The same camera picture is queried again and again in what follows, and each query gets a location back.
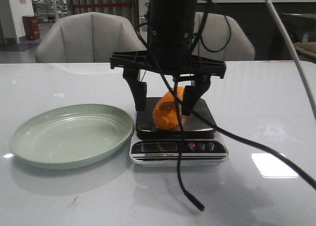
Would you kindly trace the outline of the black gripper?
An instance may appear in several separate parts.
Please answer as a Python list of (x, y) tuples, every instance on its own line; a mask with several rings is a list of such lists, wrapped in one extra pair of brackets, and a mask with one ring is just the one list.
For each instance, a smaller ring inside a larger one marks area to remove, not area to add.
[[(221, 79), (224, 77), (225, 62), (189, 53), (192, 39), (192, 28), (175, 31), (151, 28), (148, 32), (149, 47), (146, 50), (113, 53), (110, 57), (111, 68), (128, 68), (123, 70), (123, 78), (130, 87), (136, 111), (145, 110), (147, 96), (147, 83), (140, 81), (138, 69), (158, 73), (154, 61), (157, 61), (164, 75), (195, 74), (218, 76)], [(210, 77), (195, 77), (190, 86), (185, 86), (182, 100), (184, 116), (190, 116), (184, 106), (193, 110), (197, 101), (208, 91), (210, 84)]]

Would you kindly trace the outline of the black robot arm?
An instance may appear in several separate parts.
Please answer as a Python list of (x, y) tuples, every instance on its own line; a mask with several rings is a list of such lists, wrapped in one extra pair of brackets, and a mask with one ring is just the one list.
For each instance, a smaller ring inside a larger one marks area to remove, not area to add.
[(211, 0), (207, 0), (197, 34), (194, 34), (197, 0), (150, 0), (148, 40), (145, 50), (115, 52), (111, 68), (122, 67), (135, 102), (136, 111), (146, 107), (147, 84), (139, 81), (140, 70), (171, 75), (177, 81), (194, 81), (184, 92), (184, 105), (193, 109), (209, 89), (210, 77), (223, 78), (223, 61), (193, 55), (204, 29)]

